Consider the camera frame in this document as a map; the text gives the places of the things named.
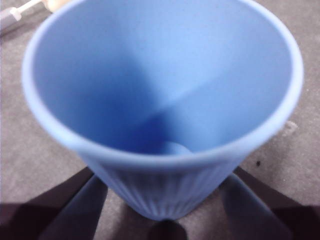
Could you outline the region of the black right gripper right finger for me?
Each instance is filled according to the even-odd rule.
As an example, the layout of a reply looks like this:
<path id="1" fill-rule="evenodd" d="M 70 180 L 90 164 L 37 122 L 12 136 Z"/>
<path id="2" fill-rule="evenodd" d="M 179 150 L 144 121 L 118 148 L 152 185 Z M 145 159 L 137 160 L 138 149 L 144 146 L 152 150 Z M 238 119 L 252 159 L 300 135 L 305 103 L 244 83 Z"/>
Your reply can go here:
<path id="1" fill-rule="evenodd" d="M 302 205 L 237 167 L 221 184 L 236 240 L 318 240 L 320 207 Z"/>

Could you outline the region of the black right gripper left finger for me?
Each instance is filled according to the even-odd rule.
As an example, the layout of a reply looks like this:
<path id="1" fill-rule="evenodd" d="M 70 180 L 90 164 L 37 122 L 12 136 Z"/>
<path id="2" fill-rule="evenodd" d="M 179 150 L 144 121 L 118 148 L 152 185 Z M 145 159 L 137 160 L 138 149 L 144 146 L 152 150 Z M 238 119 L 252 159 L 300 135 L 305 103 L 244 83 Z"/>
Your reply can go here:
<path id="1" fill-rule="evenodd" d="M 91 240 L 108 187 L 87 167 L 25 203 L 1 203 L 2 240 Z"/>

